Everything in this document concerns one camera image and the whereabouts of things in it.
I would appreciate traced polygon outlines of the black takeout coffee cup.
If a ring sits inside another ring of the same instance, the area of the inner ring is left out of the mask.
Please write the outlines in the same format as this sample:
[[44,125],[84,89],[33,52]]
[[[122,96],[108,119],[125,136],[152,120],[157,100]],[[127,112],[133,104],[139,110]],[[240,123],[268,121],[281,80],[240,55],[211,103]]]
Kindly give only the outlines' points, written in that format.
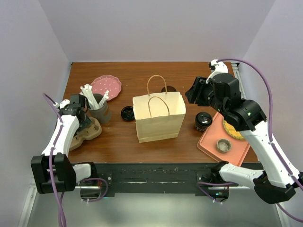
[[195,122],[195,129],[197,131],[205,131],[208,129],[208,127],[212,124],[212,122],[200,122],[196,121]]

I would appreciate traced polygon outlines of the yellow woven coaster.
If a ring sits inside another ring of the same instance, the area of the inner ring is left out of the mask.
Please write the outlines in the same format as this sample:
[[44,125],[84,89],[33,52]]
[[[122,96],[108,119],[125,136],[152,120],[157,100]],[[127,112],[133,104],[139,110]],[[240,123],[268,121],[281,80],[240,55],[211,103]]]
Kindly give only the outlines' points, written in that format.
[[238,131],[236,131],[232,125],[228,124],[226,120],[223,120],[223,128],[234,139],[245,140],[244,137]]

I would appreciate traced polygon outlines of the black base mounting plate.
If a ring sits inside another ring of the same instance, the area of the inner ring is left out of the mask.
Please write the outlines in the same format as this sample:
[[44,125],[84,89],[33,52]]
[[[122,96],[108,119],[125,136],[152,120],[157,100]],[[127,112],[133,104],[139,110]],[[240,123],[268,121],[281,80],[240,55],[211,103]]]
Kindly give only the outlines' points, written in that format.
[[77,187],[82,199],[117,193],[196,194],[198,182],[218,183],[212,178],[215,163],[97,163],[97,176],[106,183],[82,182]]

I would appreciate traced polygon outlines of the pink polka dot plate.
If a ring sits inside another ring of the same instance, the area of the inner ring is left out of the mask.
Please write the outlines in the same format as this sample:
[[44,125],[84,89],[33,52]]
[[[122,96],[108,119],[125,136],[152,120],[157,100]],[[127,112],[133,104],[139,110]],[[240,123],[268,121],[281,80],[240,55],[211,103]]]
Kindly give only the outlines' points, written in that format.
[[104,95],[106,91],[109,91],[108,101],[116,98],[122,90],[122,83],[117,77],[112,75],[103,75],[94,79],[91,86],[94,94]]

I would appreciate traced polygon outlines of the black cup lid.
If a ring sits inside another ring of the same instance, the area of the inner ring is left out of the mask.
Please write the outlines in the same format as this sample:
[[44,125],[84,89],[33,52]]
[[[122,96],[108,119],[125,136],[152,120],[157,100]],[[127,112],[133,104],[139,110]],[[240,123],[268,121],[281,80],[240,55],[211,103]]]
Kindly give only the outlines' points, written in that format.
[[134,120],[134,111],[132,106],[125,106],[122,108],[121,117],[123,120],[131,122]]
[[195,117],[195,122],[213,122],[212,116],[207,112],[199,112]]

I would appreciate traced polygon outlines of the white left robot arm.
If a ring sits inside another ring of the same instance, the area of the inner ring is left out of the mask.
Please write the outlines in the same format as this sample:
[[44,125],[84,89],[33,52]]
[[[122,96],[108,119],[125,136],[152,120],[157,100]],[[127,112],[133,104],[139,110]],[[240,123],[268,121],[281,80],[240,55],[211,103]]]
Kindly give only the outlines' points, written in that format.
[[91,123],[85,112],[85,96],[72,95],[61,103],[53,101],[46,94],[43,96],[57,114],[57,124],[42,154],[31,160],[38,192],[53,193],[53,186],[56,186],[57,192],[73,191],[80,181],[94,185],[98,181],[98,174],[92,170],[92,164],[73,166],[68,159],[72,139]]

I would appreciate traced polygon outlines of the grey straw holder cup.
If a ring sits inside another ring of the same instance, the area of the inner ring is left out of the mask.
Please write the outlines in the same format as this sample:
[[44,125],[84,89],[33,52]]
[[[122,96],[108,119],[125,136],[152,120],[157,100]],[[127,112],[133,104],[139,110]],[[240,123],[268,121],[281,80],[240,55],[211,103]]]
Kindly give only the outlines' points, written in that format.
[[112,116],[107,101],[105,101],[103,106],[97,110],[91,109],[90,106],[88,106],[88,112],[93,118],[96,118],[100,124],[108,123]]

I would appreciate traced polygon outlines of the brown pulp cup carrier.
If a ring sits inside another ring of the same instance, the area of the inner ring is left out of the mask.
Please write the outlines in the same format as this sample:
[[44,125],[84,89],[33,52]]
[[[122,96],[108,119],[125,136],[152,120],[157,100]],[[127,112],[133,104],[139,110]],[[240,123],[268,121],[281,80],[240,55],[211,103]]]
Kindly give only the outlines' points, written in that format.
[[93,117],[90,117],[90,120],[91,124],[73,137],[69,151],[77,149],[82,145],[83,141],[92,140],[102,133],[98,120]]

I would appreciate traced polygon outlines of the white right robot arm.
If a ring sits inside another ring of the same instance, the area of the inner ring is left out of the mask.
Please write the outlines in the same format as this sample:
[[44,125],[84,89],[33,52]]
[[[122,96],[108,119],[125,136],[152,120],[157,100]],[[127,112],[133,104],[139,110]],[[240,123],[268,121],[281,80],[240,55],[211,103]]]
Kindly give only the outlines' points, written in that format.
[[221,161],[211,169],[217,186],[239,184],[255,191],[268,204],[288,201],[303,183],[303,174],[286,158],[272,133],[259,104],[241,97],[239,81],[229,73],[212,78],[196,77],[185,93],[189,103],[210,106],[250,144],[263,170],[253,170]]

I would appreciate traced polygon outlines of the aluminium frame rail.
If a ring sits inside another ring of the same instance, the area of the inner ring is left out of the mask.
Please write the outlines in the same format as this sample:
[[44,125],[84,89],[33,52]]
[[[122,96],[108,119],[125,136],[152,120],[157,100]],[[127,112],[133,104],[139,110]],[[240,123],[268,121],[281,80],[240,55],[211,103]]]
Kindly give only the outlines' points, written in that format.
[[[199,177],[202,173],[210,172],[204,169],[202,172],[193,172],[193,170],[181,171],[164,171],[164,169],[151,169],[143,173],[142,171],[132,171],[132,169],[114,171],[96,169],[91,170],[91,176],[87,179],[80,180],[82,187],[93,187],[99,184],[101,188],[109,188],[110,193],[194,193],[199,186],[208,187],[224,187],[224,186],[245,186],[244,184],[232,183],[228,184],[219,182],[206,182],[203,184]],[[46,175],[34,175],[37,190],[40,194],[53,193],[53,185],[51,182],[50,172],[46,171]],[[71,192],[76,188],[76,174],[72,172],[54,173],[54,183],[57,192]],[[255,184],[248,187],[254,190]]]

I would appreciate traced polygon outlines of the yellow paper bag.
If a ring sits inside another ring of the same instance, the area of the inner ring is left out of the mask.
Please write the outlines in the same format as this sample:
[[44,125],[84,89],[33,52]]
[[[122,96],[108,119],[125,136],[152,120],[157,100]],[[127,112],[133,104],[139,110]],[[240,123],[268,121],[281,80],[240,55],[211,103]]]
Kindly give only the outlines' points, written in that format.
[[176,138],[184,121],[186,105],[180,92],[165,91],[133,97],[139,143]]

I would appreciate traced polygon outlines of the small grey sugar bowl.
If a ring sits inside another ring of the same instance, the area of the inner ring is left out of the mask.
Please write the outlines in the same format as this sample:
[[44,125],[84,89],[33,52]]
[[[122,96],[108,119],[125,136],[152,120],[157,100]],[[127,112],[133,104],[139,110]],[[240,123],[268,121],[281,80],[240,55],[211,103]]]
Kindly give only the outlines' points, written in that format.
[[218,152],[227,153],[231,150],[232,144],[228,139],[219,139],[216,143]]

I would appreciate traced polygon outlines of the white wrapped straws bundle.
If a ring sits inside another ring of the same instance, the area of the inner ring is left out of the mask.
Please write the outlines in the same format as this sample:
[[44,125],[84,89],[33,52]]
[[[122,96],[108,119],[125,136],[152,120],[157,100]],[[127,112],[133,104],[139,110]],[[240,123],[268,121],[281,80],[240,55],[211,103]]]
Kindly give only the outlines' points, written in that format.
[[89,107],[91,110],[98,110],[98,109],[102,108],[105,105],[105,102],[109,99],[108,90],[105,92],[105,94],[103,95],[101,100],[97,101],[92,93],[91,85],[86,84],[84,86],[81,86],[80,89],[81,89],[80,94],[84,95],[87,98],[87,100],[89,102]]

